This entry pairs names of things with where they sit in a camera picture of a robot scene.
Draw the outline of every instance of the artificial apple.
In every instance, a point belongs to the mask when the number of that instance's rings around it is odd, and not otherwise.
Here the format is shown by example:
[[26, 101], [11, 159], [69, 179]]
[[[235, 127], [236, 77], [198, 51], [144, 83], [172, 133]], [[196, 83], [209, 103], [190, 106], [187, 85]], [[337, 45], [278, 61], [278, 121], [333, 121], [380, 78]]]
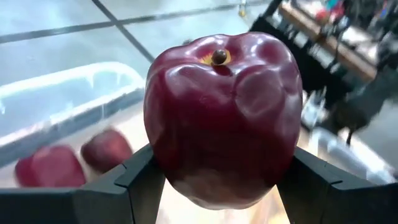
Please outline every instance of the artificial apple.
[[94, 136], [81, 147], [81, 156], [94, 170], [105, 173], [132, 156], [132, 150], [124, 136], [107, 129]]
[[212, 35], [161, 53], [147, 75], [144, 124], [166, 178], [197, 205], [247, 208], [288, 169], [302, 82], [271, 35]]
[[21, 159], [15, 166], [23, 187], [80, 187], [86, 183], [83, 169], [70, 146], [49, 146]]

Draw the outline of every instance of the floor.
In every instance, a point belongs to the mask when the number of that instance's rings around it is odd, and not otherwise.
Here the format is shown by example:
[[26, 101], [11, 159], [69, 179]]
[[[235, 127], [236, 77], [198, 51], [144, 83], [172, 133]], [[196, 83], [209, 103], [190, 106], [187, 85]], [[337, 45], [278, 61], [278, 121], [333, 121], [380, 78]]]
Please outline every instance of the floor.
[[[0, 85], [96, 62], [117, 61], [143, 77], [163, 50], [204, 35], [246, 32], [269, 0], [0, 1]], [[398, 167], [395, 106], [358, 135]]]

